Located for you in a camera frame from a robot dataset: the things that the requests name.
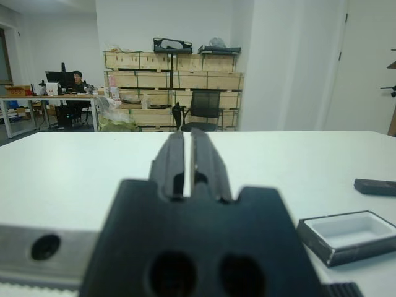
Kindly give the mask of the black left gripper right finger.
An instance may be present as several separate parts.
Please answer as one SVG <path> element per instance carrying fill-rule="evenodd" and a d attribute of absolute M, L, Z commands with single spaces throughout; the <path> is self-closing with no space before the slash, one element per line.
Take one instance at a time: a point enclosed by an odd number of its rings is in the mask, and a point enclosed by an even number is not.
<path fill-rule="evenodd" d="M 197 128 L 191 130 L 191 195 L 204 184 L 210 196 L 221 203 L 233 201 L 225 163 L 209 135 Z"/>

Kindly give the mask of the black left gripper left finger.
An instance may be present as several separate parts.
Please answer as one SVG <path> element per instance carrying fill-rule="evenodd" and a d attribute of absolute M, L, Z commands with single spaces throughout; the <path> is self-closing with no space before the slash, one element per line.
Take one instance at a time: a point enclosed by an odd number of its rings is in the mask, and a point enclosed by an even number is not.
<path fill-rule="evenodd" d="M 168 136 L 150 168 L 150 180 L 157 184 L 162 199 L 183 200 L 184 162 L 183 133 L 174 132 Z"/>

